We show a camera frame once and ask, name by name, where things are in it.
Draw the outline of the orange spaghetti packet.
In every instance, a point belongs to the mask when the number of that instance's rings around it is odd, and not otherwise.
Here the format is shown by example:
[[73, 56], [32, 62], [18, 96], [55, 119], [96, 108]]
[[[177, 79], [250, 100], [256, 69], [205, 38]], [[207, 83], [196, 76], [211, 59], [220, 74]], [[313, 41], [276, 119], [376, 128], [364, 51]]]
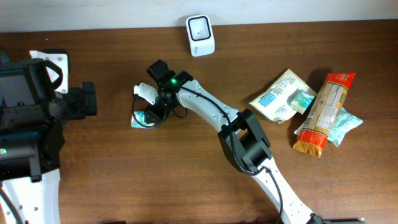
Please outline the orange spaghetti packet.
[[322, 155], [355, 76], [355, 73], [329, 73], [326, 76], [293, 149], [317, 157]]

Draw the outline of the small teal tissue pack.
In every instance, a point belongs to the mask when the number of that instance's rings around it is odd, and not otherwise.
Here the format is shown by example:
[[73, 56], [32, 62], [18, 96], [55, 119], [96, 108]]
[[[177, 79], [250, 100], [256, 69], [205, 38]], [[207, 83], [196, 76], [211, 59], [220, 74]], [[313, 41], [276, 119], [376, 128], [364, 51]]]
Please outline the small teal tissue pack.
[[296, 112], [304, 114], [316, 96], [316, 93], [299, 90], [290, 101], [289, 106]]

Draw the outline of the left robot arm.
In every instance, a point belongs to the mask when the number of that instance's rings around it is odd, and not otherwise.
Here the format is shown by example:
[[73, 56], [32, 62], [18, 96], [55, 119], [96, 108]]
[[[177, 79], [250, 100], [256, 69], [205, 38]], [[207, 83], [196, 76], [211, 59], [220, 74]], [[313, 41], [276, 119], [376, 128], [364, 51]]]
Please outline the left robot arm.
[[92, 82], [68, 86], [63, 49], [1, 54], [1, 209], [6, 223], [60, 223], [58, 193], [63, 130], [97, 114]]

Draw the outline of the teal flushable wipes pack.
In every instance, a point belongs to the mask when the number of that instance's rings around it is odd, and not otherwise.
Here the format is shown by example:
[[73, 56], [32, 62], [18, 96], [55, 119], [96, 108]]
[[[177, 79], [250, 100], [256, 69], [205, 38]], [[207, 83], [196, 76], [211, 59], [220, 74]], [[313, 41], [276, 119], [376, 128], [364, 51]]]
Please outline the teal flushable wipes pack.
[[344, 136], [350, 130], [357, 128], [363, 123], [363, 120], [347, 112], [344, 108], [340, 109], [335, 124], [328, 136], [328, 140], [338, 147]]

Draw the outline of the cream noodle packet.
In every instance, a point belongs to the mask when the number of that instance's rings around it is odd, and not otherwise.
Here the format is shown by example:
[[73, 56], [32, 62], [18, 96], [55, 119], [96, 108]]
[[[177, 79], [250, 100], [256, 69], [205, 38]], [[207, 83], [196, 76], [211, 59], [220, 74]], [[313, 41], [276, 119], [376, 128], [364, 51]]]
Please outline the cream noodle packet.
[[298, 113], [289, 103], [299, 90], [316, 93], [293, 71], [287, 69], [264, 93], [249, 104], [268, 120], [283, 123]]

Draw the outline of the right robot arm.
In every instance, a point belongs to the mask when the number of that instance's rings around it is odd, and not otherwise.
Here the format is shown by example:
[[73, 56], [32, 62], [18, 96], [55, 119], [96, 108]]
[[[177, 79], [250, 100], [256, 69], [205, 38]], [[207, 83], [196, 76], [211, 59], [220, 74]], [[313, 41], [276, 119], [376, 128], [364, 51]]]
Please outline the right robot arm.
[[252, 177], [279, 212], [277, 223], [321, 223], [296, 195], [278, 169], [271, 143], [254, 113], [231, 108], [208, 93], [189, 73], [175, 73], [163, 60], [147, 73], [157, 84], [155, 100], [167, 110], [180, 105], [190, 109], [218, 133], [223, 152], [239, 172]]

